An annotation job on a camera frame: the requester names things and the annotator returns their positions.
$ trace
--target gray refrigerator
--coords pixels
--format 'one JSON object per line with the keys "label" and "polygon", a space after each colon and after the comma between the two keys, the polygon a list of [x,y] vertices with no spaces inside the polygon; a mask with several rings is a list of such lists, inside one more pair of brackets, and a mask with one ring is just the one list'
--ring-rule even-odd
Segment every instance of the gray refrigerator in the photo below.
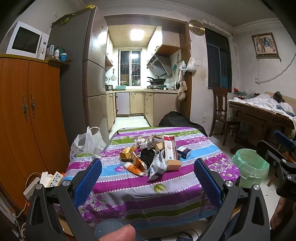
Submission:
{"label": "gray refrigerator", "polygon": [[60,71],[60,95],[69,145],[87,126],[97,126],[109,143],[105,95],[107,23],[97,7],[65,15],[52,25],[49,45],[61,46],[67,59]]}

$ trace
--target elephant picture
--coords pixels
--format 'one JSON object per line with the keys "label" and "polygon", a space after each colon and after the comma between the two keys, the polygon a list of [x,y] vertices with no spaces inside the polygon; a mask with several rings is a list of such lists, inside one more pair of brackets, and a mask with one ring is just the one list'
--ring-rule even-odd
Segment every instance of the elephant picture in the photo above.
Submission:
{"label": "elephant picture", "polygon": [[276,42],[272,33],[257,34],[252,36],[256,50],[256,56],[272,55],[278,56]]}

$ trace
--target ceiling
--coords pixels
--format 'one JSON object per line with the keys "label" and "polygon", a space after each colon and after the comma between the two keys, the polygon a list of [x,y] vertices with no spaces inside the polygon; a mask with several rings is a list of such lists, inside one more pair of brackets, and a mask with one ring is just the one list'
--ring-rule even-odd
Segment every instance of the ceiling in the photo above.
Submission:
{"label": "ceiling", "polygon": [[[141,41],[131,41],[130,33],[132,29],[144,30],[144,37]],[[121,47],[147,47],[156,26],[152,25],[112,25],[108,26],[108,33],[114,48]]]}
{"label": "ceiling", "polygon": [[[94,3],[94,0],[82,0],[86,3]],[[246,23],[276,18],[260,0],[168,0],[210,14],[232,27]]]}

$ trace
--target green plastic container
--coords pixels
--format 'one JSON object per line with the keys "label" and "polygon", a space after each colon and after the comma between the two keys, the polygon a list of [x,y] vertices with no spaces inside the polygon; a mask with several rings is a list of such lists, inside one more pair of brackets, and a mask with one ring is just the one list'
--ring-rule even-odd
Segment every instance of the green plastic container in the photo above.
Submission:
{"label": "green plastic container", "polygon": [[239,186],[251,188],[252,185],[260,185],[269,171],[269,164],[252,149],[240,149],[232,157],[231,161],[237,166],[241,174]]}

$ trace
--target ornate metal handle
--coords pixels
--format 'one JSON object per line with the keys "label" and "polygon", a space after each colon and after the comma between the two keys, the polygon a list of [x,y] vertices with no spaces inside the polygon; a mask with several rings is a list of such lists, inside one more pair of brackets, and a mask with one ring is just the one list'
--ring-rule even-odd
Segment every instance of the ornate metal handle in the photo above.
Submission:
{"label": "ornate metal handle", "polygon": [[28,121],[27,109],[25,94],[22,95],[22,111],[24,112],[25,120]]}
{"label": "ornate metal handle", "polygon": [[36,104],[34,103],[33,92],[31,92],[31,109],[32,109],[32,114],[34,118],[35,118],[35,107],[36,107]]}

